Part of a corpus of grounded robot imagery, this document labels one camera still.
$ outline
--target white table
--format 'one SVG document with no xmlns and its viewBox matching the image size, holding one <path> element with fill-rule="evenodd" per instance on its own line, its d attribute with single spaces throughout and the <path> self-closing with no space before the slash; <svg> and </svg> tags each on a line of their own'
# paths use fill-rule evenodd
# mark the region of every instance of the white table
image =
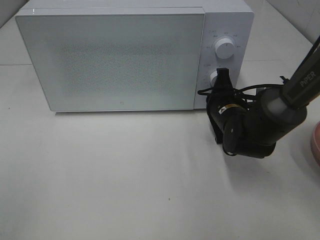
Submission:
<svg viewBox="0 0 320 240">
<path fill-rule="evenodd" d="M 267 2 L 248 3 L 238 87 L 280 83 L 311 44 Z M 50 112 L 13 19 L 0 65 L 1 240 L 320 239 L 320 98 L 270 157 L 228 157 L 204 111 Z"/>
</svg>

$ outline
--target pink bowl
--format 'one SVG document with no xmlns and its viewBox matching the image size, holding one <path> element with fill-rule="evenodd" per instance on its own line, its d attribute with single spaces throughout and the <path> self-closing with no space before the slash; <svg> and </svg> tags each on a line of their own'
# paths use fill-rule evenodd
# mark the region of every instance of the pink bowl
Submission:
<svg viewBox="0 0 320 240">
<path fill-rule="evenodd" d="M 320 122 L 315 126 L 312 133 L 311 150 L 315 160 L 320 165 Z"/>
</svg>

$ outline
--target microwave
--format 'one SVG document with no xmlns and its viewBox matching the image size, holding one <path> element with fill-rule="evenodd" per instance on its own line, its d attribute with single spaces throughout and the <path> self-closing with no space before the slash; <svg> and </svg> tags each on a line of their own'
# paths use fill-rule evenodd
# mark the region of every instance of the microwave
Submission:
<svg viewBox="0 0 320 240">
<path fill-rule="evenodd" d="M 254 13 L 243 0 L 30 0 L 16 22 L 51 111 L 204 109 L 235 86 Z"/>
</svg>

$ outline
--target robotic arm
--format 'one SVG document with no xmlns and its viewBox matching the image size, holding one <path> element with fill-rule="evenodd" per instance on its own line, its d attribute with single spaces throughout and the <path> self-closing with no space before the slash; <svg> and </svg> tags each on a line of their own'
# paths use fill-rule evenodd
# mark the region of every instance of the robotic arm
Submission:
<svg viewBox="0 0 320 240">
<path fill-rule="evenodd" d="M 229 69 L 218 68 L 214 86 L 198 91 L 207 96 L 206 110 L 215 133 L 230 156 L 269 156 L 276 142 L 307 117 L 306 106 L 320 94 L 320 37 L 291 79 L 235 89 Z M 257 89 L 256 95 L 245 94 Z"/>
</svg>

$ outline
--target microwave door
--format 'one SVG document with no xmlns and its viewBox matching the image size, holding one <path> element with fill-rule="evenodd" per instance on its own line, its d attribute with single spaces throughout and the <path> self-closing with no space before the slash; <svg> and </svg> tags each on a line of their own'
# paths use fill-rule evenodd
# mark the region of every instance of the microwave door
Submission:
<svg viewBox="0 0 320 240">
<path fill-rule="evenodd" d="M 17 23 L 52 111 L 194 108 L 202 8 L 51 11 Z"/>
</svg>

